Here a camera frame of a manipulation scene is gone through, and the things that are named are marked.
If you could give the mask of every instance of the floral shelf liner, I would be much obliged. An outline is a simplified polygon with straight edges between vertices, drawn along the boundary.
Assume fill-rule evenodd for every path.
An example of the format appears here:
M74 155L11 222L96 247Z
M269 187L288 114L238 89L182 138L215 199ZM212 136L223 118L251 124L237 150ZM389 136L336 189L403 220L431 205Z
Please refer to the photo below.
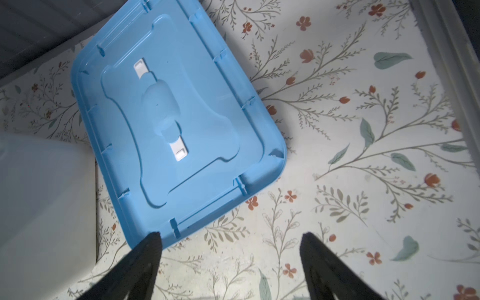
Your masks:
M154 299L308 299L316 234L390 300L479 299L480 180L406 0L203 0L281 130L281 178L163 251ZM1 123L88 143L72 61L88 40L0 88ZM129 250L100 173L97 264Z

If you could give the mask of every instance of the white plastic bin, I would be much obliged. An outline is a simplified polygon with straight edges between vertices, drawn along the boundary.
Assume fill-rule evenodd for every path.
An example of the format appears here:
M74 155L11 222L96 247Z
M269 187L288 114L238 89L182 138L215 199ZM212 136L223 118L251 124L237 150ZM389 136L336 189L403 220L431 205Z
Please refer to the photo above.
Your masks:
M0 133L0 294L52 299L96 262L95 157Z

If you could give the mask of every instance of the plastic notch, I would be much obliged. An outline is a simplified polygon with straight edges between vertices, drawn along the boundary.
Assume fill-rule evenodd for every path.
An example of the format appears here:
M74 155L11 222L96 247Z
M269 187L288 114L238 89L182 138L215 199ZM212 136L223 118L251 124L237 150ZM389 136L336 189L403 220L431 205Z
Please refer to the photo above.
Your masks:
M150 72L150 70L147 68L147 65L145 64L144 59L140 59L137 61L134 65L133 68L135 69L135 72L137 72L137 76L140 79L143 74Z
M176 142L170 144L170 148L172 148L173 155L177 161L181 161L188 155L187 148L181 136L179 136Z

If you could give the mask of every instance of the storage bin lid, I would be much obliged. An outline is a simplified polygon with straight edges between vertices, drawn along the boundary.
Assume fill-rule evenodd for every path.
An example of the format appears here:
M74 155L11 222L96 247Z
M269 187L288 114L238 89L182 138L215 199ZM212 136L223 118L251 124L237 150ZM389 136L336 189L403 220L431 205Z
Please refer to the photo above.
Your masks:
M131 247L167 247L273 182L284 139L196 0L129 0L72 67Z

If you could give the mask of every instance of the gray wall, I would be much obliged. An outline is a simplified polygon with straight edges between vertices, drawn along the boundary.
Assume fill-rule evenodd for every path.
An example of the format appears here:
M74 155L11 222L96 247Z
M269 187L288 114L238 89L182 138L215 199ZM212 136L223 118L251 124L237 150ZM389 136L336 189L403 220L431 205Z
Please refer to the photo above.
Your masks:
M126 0L0 0L0 78L115 13Z

